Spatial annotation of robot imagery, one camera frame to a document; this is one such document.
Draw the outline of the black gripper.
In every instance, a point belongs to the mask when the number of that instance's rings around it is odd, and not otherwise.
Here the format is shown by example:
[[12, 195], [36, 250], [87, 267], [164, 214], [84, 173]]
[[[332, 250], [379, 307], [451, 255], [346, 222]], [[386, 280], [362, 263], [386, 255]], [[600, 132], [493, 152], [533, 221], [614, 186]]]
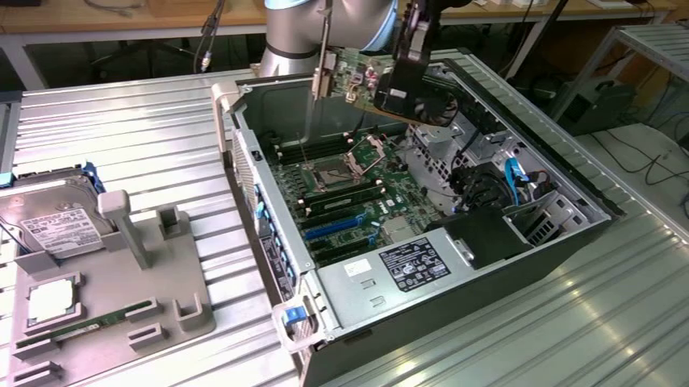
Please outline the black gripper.
[[427, 62], [431, 41], [441, 25], [441, 14], [446, 8], [447, 2], [441, 0], [417, 0], [406, 5], [393, 51], [395, 62]]

